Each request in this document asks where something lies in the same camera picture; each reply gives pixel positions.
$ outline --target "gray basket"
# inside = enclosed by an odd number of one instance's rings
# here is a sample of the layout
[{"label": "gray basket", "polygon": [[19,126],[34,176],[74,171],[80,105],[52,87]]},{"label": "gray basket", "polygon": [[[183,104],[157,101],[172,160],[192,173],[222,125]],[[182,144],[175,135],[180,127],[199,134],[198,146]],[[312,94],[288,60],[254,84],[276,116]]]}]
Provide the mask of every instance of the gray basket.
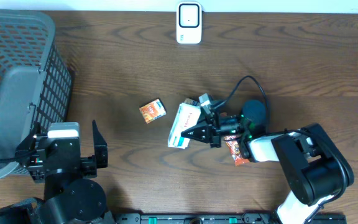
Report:
[{"label": "gray basket", "polygon": [[[45,132],[67,116],[73,77],[54,37],[47,15],[0,10],[0,159],[14,157],[34,121]],[[0,164],[0,178],[25,173],[16,162]]]}]

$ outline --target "white backdrop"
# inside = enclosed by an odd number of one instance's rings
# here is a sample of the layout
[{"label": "white backdrop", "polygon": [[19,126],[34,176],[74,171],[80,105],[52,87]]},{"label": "white backdrop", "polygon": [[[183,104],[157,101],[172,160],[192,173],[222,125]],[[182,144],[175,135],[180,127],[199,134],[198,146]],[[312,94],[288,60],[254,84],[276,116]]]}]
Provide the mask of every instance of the white backdrop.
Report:
[{"label": "white backdrop", "polygon": [[[172,0],[0,0],[0,9],[175,11]],[[199,0],[206,12],[358,13],[358,0]]]}]

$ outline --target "table surface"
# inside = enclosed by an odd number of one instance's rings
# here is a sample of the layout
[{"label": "table surface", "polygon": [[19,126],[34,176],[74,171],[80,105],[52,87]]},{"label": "table surface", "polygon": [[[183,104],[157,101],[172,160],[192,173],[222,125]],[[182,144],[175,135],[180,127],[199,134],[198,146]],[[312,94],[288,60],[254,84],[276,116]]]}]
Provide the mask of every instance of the table surface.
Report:
[{"label": "table surface", "polygon": [[[235,167],[226,146],[167,147],[185,98],[225,98],[253,75],[270,100],[271,131],[320,123],[349,161],[355,183],[326,212],[358,223],[358,15],[207,13],[202,43],[179,45],[174,13],[46,13],[77,71],[68,120],[80,124],[81,153],[93,154],[93,119],[108,142],[109,167],[95,181],[114,212],[277,208],[289,193],[279,163]],[[167,115],[146,124],[139,107],[156,98]],[[254,98],[262,99],[258,89],[244,82],[226,111]],[[26,176],[0,180],[0,207],[42,197],[43,189]]]}]

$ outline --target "white device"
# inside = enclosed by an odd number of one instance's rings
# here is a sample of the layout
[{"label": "white device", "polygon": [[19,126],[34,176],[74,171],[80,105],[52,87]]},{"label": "white device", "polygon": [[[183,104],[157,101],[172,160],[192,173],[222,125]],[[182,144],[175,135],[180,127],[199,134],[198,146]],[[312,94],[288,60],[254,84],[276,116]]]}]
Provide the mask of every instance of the white device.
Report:
[{"label": "white device", "polygon": [[181,2],[177,8],[177,41],[179,44],[201,42],[202,9],[198,2]]}]

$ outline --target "cable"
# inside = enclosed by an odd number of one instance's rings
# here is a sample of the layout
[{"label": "cable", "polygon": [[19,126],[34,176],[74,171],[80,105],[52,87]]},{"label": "cable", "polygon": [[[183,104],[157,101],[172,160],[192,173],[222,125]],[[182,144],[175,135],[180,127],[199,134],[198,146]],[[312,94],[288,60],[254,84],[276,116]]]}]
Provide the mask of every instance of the cable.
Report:
[{"label": "cable", "polygon": [[280,131],[280,132],[276,132],[276,133],[270,133],[269,135],[271,135],[271,134],[288,134],[288,133],[291,133],[291,132],[303,134],[303,135],[308,136],[309,138],[315,140],[318,144],[324,145],[325,148],[327,149],[327,151],[332,155],[334,160],[338,163],[339,169],[341,170],[342,189],[333,198],[324,200],[323,202],[321,202],[318,205],[317,209],[312,214],[310,214],[309,217],[305,220],[305,223],[310,223],[312,221],[313,217],[320,211],[320,209],[324,209],[325,204],[337,200],[338,198],[340,198],[344,194],[344,192],[346,190],[346,187],[347,187],[347,177],[346,177],[346,173],[345,173],[345,170],[344,170],[344,165],[337,158],[337,156],[332,152],[331,148],[328,146],[326,141],[324,141],[321,137],[319,137],[319,136],[317,136],[315,134],[308,133],[306,131],[302,131],[302,130],[285,130],[285,131]]},{"label": "cable", "polygon": [[269,123],[270,123],[270,107],[269,107],[269,101],[267,100],[267,96],[266,93],[264,91],[264,89],[262,88],[262,86],[259,84],[259,82],[251,75],[247,75],[242,77],[238,82],[237,85],[234,87],[233,91],[231,91],[230,95],[223,100],[222,102],[216,103],[215,105],[212,105],[213,108],[218,109],[222,106],[224,106],[234,95],[234,93],[236,92],[236,90],[239,88],[240,83],[245,80],[246,78],[250,78],[252,79],[255,84],[259,87],[260,92],[262,93],[264,100],[265,100],[265,105],[266,105],[266,113],[267,113],[267,120],[266,120],[266,133],[269,132]]},{"label": "cable", "polygon": [[8,162],[18,162],[21,159],[24,159],[26,157],[30,157],[32,154],[37,152],[36,149],[33,149],[31,151],[25,152],[19,156],[13,157],[13,158],[7,158],[7,159],[0,159],[0,163],[8,163]]}]

